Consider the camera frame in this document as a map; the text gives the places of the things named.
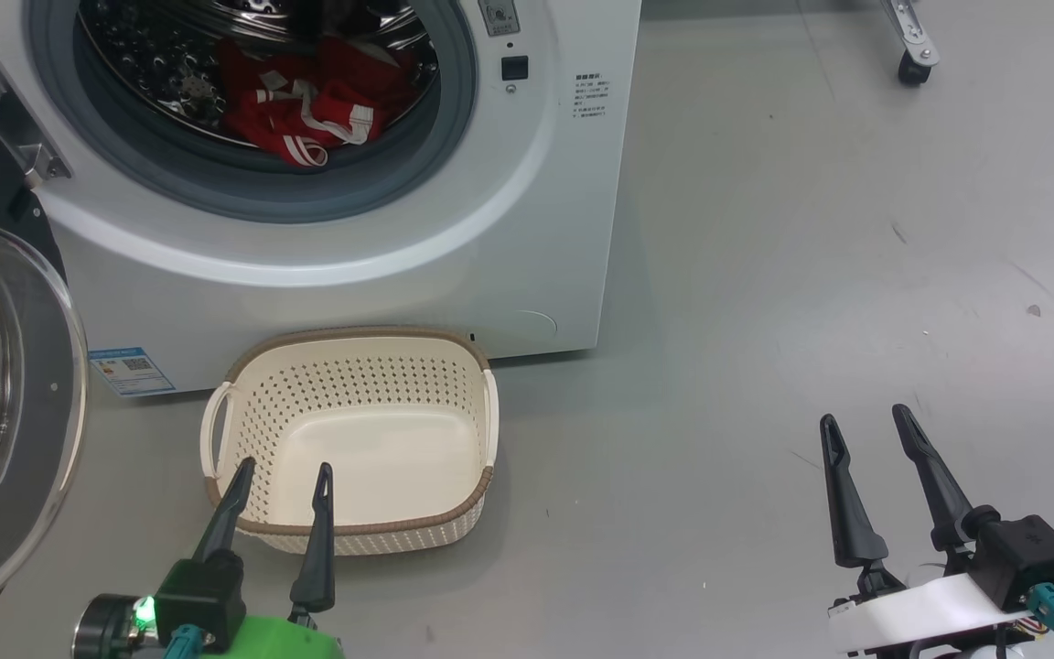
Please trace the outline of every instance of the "laundry basket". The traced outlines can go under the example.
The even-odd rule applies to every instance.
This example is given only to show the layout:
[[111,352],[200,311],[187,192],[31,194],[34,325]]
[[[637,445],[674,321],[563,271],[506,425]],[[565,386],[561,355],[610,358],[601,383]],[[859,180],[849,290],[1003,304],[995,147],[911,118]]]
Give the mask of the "laundry basket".
[[231,368],[206,405],[201,470],[217,505],[253,458],[238,529],[304,554],[327,462],[336,554],[394,554],[469,534],[497,438],[494,376],[470,343],[423,329],[318,330],[272,338]]

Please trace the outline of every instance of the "gray floor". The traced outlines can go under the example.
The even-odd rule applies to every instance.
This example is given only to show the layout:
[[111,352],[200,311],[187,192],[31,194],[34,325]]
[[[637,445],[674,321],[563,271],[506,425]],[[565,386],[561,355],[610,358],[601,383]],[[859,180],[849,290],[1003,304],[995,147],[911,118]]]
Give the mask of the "gray floor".
[[[1054,524],[1054,3],[925,0],[944,62],[920,91],[873,4],[779,4],[647,5],[601,349],[497,371],[466,541],[339,564],[319,622],[351,658],[832,656],[855,575],[832,564],[824,412],[900,576],[937,555],[894,402],[974,503]],[[0,656],[65,656],[89,598],[155,588],[209,517],[204,402],[94,393]],[[238,549],[252,613],[285,614],[297,560]]]

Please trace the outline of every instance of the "basket rim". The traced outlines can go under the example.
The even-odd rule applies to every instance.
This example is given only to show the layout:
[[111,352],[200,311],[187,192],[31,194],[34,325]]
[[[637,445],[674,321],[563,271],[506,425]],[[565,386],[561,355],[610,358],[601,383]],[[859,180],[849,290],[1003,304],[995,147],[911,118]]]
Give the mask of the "basket rim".
[[[460,345],[473,356],[477,366],[483,371],[489,371],[490,362],[486,355],[482,354],[477,347],[465,341],[457,334],[445,332],[442,329],[423,329],[423,327],[402,327],[402,326],[365,326],[365,327],[343,327],[341,329],[310,329],[306,332],[293,332],[280,334],[254,346],[246,354],[239,356],[238,362],[231,366],[231,370],[226,373],[227,383],[238,383],[238,375],[247,369],[255,358],[267,354],[271,350],[281,349],[295,344],[306,344],[313,342],[336,341],[336,338],[438,338],[438,341],[450,342]],[[334,526],[335,536],[368,536],[373,534],[399,534],[405,530],[417,530],[440,526],[457,520],[468,513],[477,505],[477,502],[486,496],[486,490],[490,485],[490,480],[494,477],[494,467],[490,464],[482,468],[482,474],[477,479],[474,490],[466,497],[466,500],[455,505],[454,508],[440,515],[430,517],[417,517],[413,520],[398,520],[397,522],[382,522],[378,524],[348,524]],[[206,477],[206,495],[210,497],[210,504],[217,508],[221,502],[221,492],[218,491],[218,479]],[[311,526],[297,524],[267,524],[265,522],[252,522],[238,518],[237,528],[250,534],[275,535],[275,536],[309,536]]]
[[[484,467],[482,468],[482,476],[477,479],[477,485],[474,491],[469,492],[469,497],[466,497],[466,501],[461,502],[455,505],[448,512],[443,512],[442,515],[431,515],[430,517],[417,517],[413,520],[398,520],[397,522],[382,522],[379,524],[346,524],[336,525],[333,528],[333,535],[335,538],[340,538],[340,536],[370,536],[375,534],[401,534],[406,532],[406,530],[418,530],[432,528],[432,526],[441,526],[443,524],[448,524],[457,520],[460,517],[465,517],[466,513],[471,511],[477,502],[486,496],[486,490],[489,488],[490,481],[494,479],[494,467]],[[222,500],[221,492],[218,492],[218,480],[206,477],[206,495],[210,497],[210,503],[217,508],[218,504]],[[250,520],[243,520],[242,517],[238,518],[238,522],[235,523],[238,529],[246,530],[248,534],[259,534],[259,535],[271,535],[271,536],[309,536],[311,535],[311,526],[309,525],[297,525],[297,524],[267,524],[265,522],[252,522]]]
[[487,362],[486,355],[482,354],[472,342],[465,341],[465,338],[460,335],[445,332],[445,330],[442,329],[422,329],[422,327],[399,326],[344,327],[343,329],[309,329],[306,330],[306,332],[292,332],[290,334],[280,334],[279,336],[268,338],[266,342],[259,343],[259,345],[256,345],[251,350],[248,350],[247,353],[242,354],[242,356],[239,356],[238,362],[235,362],[234,365],[231,366],[231,370],[226,372],[226,381],[227,383],[237,384],[238,375],[241,375],[242,371],[245,371],[255,358],[259,358],[271,350],[284,349],[284,347],[294,346],[296,344],[336,341],[336,338],[389,337],[438,338],[438,341],[450,342],[464,347],[464,349],[466,349],[466,351],[473,356],[475,362],[477,362],[477,366],[480,366],[483,371],[488,371],[490,368],[490,362]]

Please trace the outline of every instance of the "red garment with white stripes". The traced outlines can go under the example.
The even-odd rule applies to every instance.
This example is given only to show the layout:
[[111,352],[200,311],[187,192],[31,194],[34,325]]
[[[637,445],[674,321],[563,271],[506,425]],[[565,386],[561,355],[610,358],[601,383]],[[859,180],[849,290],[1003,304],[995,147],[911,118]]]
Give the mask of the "red garment with white stripes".
[[327,149],[376,139],[417,100],[409,83],[412,59],[375,45],[326,37],[314,59],[259,61],[222,40],[217,55],[227,98],[222,122],[297,167],[323,167]]

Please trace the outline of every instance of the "basket bottom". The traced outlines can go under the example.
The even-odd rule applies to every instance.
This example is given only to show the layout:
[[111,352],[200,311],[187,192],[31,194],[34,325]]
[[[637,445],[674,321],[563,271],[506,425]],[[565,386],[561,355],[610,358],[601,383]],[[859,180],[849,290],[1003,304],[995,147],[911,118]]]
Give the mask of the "basket bottom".
[[309,525],[319,463],[334,470],[336,525],[448,512],[482,476],[474,423],[451,408],[365,406],[311,412],[280,438],[272,524]]

